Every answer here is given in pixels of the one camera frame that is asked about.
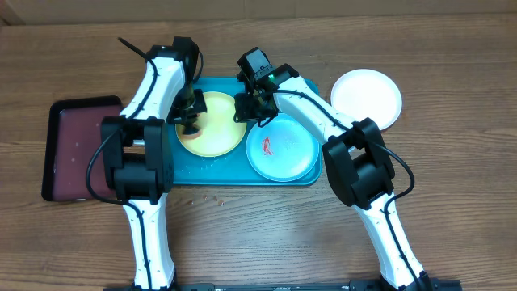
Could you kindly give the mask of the teal plastic serving tray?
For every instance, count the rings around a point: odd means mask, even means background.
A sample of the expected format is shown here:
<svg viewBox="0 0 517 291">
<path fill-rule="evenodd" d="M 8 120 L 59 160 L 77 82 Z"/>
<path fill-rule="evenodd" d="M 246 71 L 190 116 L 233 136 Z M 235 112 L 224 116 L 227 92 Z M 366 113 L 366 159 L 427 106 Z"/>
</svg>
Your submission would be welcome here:
<svg viewBox="0 0 517 291">
<path fill-rule="evenodd" d="M 176 185 L 247 185 L 307 186 L 316 182 L 322 172 L 322 148 L 315 167 L 304 177 L 281 183 L 263 178 L 250 165 L 246 157 L 246 139 L 255 125 L 250 122 L 246 133 L 236 148 L 215 158 L 201 157 L 189 152 L 179 141 L 176 129 L 169 127 L 169 139 L 174 159 L 174 184 Z"/>
</svg>

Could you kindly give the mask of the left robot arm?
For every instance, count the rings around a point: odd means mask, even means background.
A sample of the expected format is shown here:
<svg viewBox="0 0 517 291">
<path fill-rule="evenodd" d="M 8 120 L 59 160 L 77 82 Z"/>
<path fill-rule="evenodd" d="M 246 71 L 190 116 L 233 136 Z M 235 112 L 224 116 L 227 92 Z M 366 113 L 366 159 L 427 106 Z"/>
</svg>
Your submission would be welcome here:
<svg viewBox="0 0 517 291">
<path fill-rule="evenodd" d="M 131 103 L 101 124 L 101 158 L 112 201 L 126 213 L 132 235 L 136 271 L 131 290 L 172 290 L 175 265 L 166 228 L 166 200 L 174 182 L 170 125 L 194 126 L 207 105 L 193 87 L 203 68 L 198 45 L 177 36 L 172 45 L 154 45 L 147 53 L 129 42 L 125 46 L 143 57 L 145 76 Z"/>
</svg>

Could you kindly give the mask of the white plastic plate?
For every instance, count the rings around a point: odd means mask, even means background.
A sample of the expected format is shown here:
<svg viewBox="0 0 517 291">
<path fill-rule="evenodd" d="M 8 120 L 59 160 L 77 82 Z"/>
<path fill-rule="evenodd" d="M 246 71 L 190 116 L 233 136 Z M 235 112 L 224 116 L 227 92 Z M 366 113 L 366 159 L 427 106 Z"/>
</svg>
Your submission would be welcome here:
<svg viewBox="0 0 517 291">
<path fill-rule="evenodd" d="M 402 110 L 397 84 L 387 75 L 370 69 L 352 70 L 342 75 L 333 85 L 330 103 L 358 121 L 370 118 L 380 130 L 393 125 Z"/>
</svg>

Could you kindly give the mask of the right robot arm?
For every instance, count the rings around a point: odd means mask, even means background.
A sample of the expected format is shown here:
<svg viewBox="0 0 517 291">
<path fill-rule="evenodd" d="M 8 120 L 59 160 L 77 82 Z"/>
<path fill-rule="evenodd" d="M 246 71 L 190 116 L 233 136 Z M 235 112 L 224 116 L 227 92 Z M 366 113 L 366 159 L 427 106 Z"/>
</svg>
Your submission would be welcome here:
<svg viewBox="0 0 517 291">
<path fill-rule="evenodd" d="M 237 95 L 237 122 L 271 120 L 285 113 L 322 146 L 334 194 L 359 214 L 380 264 L 383 290 L 431 290 L 431 278 L 414 255 L 397 214 L 394 162 L 415 183 L 409 166 L 385 145 L 382 130 L 401 112 L 401 92 L 387 75 L 371 69 L 342 75 L 325 101 L 288 64 L 239 61 L 245 91 Z"/>
</svg>

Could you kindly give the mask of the light blue plastic plate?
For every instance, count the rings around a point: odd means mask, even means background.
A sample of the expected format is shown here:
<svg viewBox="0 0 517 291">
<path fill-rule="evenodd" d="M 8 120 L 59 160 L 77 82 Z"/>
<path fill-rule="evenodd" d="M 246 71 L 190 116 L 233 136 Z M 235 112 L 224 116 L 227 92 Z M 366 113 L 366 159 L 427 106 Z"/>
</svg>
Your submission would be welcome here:
<svg viewBox="0 0 517 291">
<path fill-rule="evenodd" d="M 293 182 L 316 165 L 319 143 L 299 122 L 279 114 L 269 124 L 254 125 L 246 139 L 246 157 L 263 178 Z"/>
</svg>

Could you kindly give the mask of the dark red black-rimmed tray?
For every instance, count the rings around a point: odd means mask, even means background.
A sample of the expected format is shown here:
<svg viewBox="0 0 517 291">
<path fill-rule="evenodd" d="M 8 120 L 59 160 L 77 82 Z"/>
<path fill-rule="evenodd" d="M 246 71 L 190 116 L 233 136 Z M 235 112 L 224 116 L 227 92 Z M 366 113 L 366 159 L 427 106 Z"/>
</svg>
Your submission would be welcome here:
<svg viewBox="0 0 517 291">
<path fill-rule="evenodd" d="M 122 110 L 114 95 L 66 99 L 49 110 L 41 196 L 46 201 L 89 200 L 86 170 L 101 144 L 100 125 Z"/>
</svg>

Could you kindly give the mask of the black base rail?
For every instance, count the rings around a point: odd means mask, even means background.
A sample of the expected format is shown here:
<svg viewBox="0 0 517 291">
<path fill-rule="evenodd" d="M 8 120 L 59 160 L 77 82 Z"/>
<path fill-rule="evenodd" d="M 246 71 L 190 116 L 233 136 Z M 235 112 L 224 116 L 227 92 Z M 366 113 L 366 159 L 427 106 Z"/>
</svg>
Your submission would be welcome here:
<svg viewBox="0 0 517 291">
<path fill-rule="evenodd" d="M 133 286 L 104 288 L 110 291 L 140 290 Z M 298 285 L 214 285 L 209 283 L 173 285 L 169 290 L 181 291 L 376 291 L 395 290 L 389 289 L 387 283 L 377 280 L 350 280 L 343 284 L 298 284 Z M 431 279 L 431 287 L 428 290 L 434 291 L 461 291 L 463 288 L 459 280 Z"/>
</svg>

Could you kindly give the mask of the yellow-green plastic plate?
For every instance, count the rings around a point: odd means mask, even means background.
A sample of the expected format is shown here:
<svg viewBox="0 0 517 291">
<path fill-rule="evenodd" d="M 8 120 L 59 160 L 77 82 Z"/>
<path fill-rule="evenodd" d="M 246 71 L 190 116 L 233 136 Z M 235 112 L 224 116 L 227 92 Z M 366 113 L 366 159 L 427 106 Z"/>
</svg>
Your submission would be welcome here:
<svg viewBox="0 0 517 291">
<path fill-rule="evenodd" d="M 198 116 L 194 126 L 200 131 L 185 135 L 183 125 L 176 126 L 180 143 L 191 153 L 201 157 L 217 157 L 227 154 L 242 141 L 246 123 L 236 123 L 235 100 L 226 93 L 204 92 L 207 111 Z"/>
</svg>

